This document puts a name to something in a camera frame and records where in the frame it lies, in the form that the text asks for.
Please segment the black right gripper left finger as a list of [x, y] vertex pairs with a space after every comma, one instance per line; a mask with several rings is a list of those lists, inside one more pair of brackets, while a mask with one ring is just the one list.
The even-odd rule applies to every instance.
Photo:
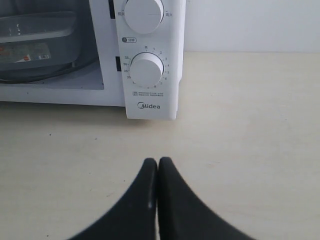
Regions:
[[143, 161], [136, 178], [101, 218], [72, 240], [155, 240], [158, 165]]

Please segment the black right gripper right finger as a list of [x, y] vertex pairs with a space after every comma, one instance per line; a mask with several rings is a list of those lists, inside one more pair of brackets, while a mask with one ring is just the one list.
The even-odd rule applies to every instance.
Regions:
[[201, 201], [169, 157], [158, 165], [157, 207], [161, 240], [250, 239]]

